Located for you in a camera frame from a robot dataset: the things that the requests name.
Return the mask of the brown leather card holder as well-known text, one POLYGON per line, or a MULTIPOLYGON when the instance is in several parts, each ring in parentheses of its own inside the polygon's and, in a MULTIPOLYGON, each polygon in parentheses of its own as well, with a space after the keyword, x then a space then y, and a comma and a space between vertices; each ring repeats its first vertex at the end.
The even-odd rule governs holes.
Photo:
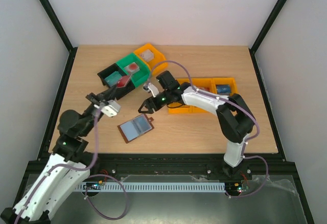
POLYGON ((144 134, 152 131, 154 119, 148 117, 146 114, 141 114, 123 124, 118 125, 118 130, 124 139, 125 143, 128 144, 135 139, 143 136, 144 134))

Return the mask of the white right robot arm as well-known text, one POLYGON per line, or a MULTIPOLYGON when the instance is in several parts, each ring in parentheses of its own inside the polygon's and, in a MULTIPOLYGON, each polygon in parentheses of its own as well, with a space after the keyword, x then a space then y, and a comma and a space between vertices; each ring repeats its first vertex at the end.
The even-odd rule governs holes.
POLYGON ((143 89, 151 94, 138 112, 152 114, 172 103, 195 106, 216 115, 223 135, 227 139, 226 152, 223 157, 223 174, 233 179, 241 172, 240 164, 248 141, 260 133, 259 125, 244 99, 239 94, 232 96, 217 95, 193 85, 193 81, 180 84, 169 71, 156 77, 163 88, 158 88, 147 80, 143 89))

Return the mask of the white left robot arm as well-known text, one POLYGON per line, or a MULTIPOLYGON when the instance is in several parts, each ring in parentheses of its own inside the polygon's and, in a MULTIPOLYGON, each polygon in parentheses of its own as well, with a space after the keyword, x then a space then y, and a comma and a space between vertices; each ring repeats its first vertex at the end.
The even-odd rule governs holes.
POLYGON ((119 113, 117 89, 114 85, 97 95, 87 95, 90 106, 82 114, 73 109, 61 114, 57 127, 60 136, 48 162, 24 197, 13 208, 3 210, 5 223, 50 223, 77 185, 89 177, 98 153, 85 151, 88 142, 84 137, 103 115, 119 113))

